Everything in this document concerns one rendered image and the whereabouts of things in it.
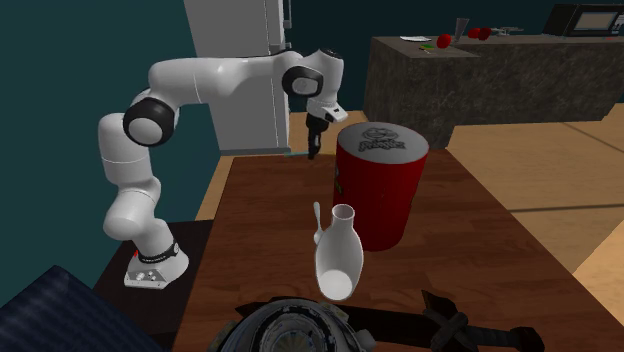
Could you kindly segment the black sheathed dagger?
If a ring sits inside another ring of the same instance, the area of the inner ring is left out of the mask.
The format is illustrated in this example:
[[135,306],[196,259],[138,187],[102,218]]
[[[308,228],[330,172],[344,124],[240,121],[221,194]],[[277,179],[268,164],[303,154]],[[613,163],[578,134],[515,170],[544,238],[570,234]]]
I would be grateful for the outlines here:
[[448,298],[422,292],[421,314],[341,305],[354,330],[367,330],[381,342],[427,348],[431,352],[479,352],[481,346],[508,347],[518,352],[545,352],[532,327],[509,331],[471,326],[465,313]]

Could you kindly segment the dark stone kitchen counter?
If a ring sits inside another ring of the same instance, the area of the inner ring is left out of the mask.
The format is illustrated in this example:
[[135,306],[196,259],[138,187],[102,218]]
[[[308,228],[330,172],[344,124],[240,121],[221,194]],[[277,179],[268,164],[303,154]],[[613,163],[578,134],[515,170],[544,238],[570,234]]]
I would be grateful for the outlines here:
[[459,125],[600,121],[624,94],[624,36],[491,36],[428,49],[374,37],[363,111],[442,149]]

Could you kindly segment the white vase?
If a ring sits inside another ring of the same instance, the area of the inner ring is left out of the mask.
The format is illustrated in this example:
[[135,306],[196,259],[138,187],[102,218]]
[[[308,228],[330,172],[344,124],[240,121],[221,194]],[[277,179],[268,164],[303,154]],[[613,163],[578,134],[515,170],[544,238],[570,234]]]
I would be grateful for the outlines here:
[[355,211],[347,204],[331,210],[331,224],[315,248],[315,275],[320,292],[332,301],[344,301],[354,292],[362,272],[363,247],[354,229]]

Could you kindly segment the black robot stand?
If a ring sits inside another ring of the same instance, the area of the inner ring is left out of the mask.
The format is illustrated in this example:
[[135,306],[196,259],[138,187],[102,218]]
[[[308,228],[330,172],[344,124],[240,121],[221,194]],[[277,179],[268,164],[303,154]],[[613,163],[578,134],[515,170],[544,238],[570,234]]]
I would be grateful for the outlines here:
[[174,237],[188,255],[190,262],[185,273],[166,288],[158,290],[124,286],[124,274],[135,251],[134,244],[126,241],[117,249],[93,290],[126,314],[148,335],[177,330],[212,225],[212,220],[169,223]]

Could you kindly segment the silver round helmet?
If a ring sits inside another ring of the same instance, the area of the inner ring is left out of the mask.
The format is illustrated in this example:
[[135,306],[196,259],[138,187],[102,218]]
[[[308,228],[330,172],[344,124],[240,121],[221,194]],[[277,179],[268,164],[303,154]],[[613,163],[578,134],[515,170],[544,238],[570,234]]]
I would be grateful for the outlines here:
[[366,329],[354,330],[338,306],[298,297],[273,297],[236,308],[206,352],[373,352]]

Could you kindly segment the red can with grey lid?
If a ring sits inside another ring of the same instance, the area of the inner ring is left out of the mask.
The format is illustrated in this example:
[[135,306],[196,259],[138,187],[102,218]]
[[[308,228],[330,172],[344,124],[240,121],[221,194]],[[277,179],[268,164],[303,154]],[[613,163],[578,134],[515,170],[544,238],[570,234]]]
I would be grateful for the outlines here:
[[396,124],[362,122],[339,132],[333,203],[354,209],[364,250],[388,250],[402,239],[428,152],[422,135]]

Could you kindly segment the grey refrigerator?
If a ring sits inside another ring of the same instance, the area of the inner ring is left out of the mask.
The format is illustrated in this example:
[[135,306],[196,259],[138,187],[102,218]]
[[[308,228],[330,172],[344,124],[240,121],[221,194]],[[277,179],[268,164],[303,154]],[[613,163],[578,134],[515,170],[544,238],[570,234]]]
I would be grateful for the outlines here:
[[[184,0],[199,57],[268,56],[286,47],[283,0]],[[223,155],[290,150],[289,107],[281,81],[257,77],[209,105]]]

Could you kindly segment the dark blue textured block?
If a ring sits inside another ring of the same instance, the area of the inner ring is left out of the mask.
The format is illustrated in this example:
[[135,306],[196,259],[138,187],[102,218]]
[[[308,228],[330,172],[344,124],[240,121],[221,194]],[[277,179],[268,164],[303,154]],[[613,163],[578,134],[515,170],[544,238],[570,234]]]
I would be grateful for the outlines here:
[[0,352],[169,352],[54,265],[0,307]]

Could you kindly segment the brown wooden table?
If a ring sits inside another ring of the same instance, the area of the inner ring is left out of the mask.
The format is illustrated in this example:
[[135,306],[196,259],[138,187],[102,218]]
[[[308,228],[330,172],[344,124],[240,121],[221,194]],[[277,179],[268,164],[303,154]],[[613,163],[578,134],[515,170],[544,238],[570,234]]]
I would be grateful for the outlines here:
[[[238,157],[174,343],[205,352],[240,305],[319,299],[313,203],[331,220],[334,159]],[[545,352],[624,352],[621,325],[449,152],[429,154],[400,243],[367,253],[350,304],[419,313],[422,292],[477,326],[530,326]]]

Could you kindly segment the white spoon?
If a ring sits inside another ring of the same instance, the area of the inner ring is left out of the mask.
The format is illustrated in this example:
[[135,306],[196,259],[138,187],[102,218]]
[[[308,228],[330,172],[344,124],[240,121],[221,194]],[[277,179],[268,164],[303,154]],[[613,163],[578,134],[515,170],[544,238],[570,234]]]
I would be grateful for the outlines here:
[[323,234],[324,234],[324,230],[322,228],[321,225],[321,209],[320,209],[320,203],[318,201],[315,201],[313,203],[313,210],[314,210],[314,215],[315,215],[315,219],[316,219],[316,224],[317,224],[317,229],[314,233],[313,239],[314,239],[314,243],[316,245],[319,244],[320,239],[322,238]]

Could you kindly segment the black microwave oven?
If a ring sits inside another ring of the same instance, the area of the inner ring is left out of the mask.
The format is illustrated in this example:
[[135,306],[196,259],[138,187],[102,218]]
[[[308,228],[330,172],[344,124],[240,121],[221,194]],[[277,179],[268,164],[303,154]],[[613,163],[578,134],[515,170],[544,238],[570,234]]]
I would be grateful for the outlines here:
[[542,33],[559,37],[616,37],[624,27],[624,4],[555,4]]

